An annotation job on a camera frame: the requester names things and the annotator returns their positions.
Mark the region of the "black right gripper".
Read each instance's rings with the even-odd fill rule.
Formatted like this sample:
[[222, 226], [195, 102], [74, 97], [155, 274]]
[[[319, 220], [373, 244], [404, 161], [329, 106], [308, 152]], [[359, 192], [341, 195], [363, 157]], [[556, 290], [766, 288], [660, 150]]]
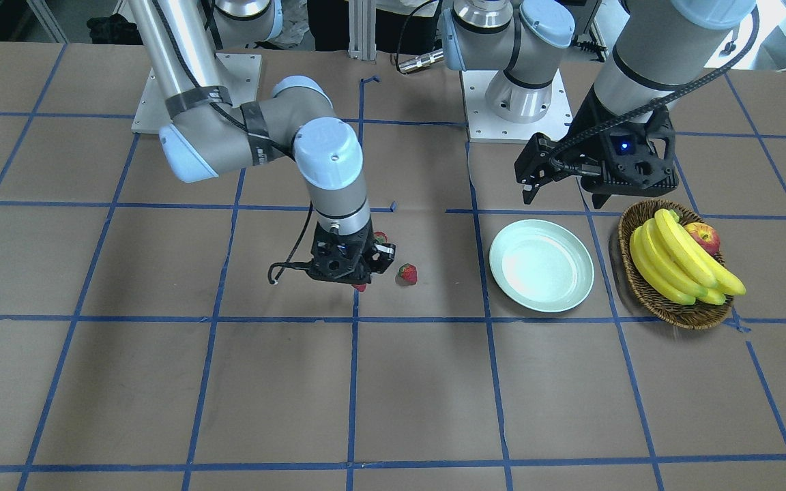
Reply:
[[371, 283], [368, 257], [373, 250], [373, 239], [369, 237], [372, 232], [372, 226], [363, 226], [354, 234], [336, 235], [315, 226], [309, 278], [349, 285]]

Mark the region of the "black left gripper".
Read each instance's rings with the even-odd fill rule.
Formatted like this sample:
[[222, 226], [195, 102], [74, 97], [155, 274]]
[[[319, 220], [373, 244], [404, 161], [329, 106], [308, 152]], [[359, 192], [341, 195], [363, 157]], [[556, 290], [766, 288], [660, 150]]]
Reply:
[[[555, 166], [550, 153], [555, 140], [537, 132], [527, 141], [514, 162], [515, 181], [522, 187], [524, 205], [552, 181], [571, 176]], [[679, 186], [674, 170], [675, 132], [667, 108], [654, 110], [642, 122], [625, 121], [591, 136], [567, 151], [567, 161], [598, 168], [596, 176], [582, 176], [581, 187], [592, 193], [593, 208], [615, 195], [658, 198]]]

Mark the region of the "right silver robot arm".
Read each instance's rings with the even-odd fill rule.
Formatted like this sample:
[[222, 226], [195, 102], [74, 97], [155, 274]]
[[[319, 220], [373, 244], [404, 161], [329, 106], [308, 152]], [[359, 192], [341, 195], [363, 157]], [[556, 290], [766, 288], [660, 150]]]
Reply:
[[131, 1], [168, 115], [163, 153], [181, 181], [193, 183], [250, 166], [293, 159], [317, 212], [311, 261], [285, 261], [318, 282], [371, 283], [393, 258], [373, 236], [363, 152], [355, 130], [306, 76], [289, 76], [270, 98], [238, 102], [242, 81], [228, 72], [206, 34], [197, 1]]

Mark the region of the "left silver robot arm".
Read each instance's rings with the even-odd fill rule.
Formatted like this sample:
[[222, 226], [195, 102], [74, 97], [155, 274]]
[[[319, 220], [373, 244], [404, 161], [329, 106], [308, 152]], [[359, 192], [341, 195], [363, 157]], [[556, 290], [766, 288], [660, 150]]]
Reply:
[[[669, 112], [686, 94], [726, 74], [753, 46], [705, 74], [703, 68], [755, 1], [626, 1], [629, 18], [565, 136], [536, 132], [514, 163], [527, 205], [538, 190], [571, 176], [592, 194], [595, 209], [615, 195], [658, 198], [679, 186], [674, 169], [675, 130]], [[456, 71], [494, 72], [487, 102], [499, 117], [528, 122], [535, 108], [515, 114], [519, 102], [546, 102], [574, 18], [555, 1], [455, 1], [441, 12], [442, 51]]]

